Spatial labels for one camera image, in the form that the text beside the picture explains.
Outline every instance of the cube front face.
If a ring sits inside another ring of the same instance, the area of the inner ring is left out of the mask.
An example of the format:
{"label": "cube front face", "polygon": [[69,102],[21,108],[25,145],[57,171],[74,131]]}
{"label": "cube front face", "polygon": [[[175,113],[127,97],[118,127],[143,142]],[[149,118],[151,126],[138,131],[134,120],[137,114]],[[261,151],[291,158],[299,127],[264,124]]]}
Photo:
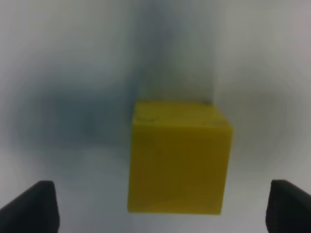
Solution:
{"label": "cube front face", "polygon": [[145,122],[133,123],[129,211],[220,214],[231,127]]}

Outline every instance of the white background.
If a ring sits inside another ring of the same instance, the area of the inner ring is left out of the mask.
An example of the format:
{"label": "white background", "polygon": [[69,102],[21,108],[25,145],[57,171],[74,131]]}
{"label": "white background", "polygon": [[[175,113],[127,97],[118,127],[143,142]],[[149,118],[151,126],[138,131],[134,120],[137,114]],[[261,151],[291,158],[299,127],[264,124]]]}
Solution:
{"label": "white background", "polygon": [[[1,0],[0,206],[53,180],[61,233],[266,232],[311,193],[311,2]],[[235,134],[221,216],[129,214],[136,96],[214,100]]]}

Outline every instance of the yellow cube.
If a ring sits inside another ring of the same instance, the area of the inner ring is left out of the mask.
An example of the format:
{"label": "yellow cube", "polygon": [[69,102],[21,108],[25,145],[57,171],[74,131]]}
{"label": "yellow cube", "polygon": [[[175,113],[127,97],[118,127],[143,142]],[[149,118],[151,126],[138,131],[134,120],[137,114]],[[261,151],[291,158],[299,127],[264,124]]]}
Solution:
{"label": "yellow cube", "polygon": [[128,210],[219,215],[232,133],[212,104],[138,101]]}

